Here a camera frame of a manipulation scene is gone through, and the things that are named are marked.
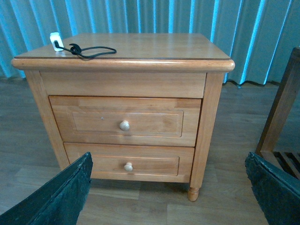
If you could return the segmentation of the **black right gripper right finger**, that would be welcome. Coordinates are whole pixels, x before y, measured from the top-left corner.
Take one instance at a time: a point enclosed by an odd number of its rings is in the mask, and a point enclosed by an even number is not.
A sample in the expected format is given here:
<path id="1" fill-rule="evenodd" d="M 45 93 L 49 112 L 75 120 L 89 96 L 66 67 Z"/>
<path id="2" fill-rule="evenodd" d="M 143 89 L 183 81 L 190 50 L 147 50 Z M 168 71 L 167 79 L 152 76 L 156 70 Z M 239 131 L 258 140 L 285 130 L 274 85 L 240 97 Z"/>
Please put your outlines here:
<path id="1" fill-rule="evenodd" d="M 245 159 L 252 191 L 270 225 L 300 223 L 300 181 L 250 152 Z"/>

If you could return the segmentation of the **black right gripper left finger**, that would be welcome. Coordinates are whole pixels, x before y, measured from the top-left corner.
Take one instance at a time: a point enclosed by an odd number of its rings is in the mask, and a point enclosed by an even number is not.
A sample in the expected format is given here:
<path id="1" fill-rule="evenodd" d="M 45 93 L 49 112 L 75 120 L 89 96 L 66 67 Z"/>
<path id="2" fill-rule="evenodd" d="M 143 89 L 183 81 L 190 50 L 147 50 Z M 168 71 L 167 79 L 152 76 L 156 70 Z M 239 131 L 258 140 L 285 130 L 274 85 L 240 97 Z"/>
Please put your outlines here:
<path id="1" fill-rule="evenodd" d="M 87 200 L 93 162 L 86 152 L 0 216 L 2 225 L 75 225 Z"/>

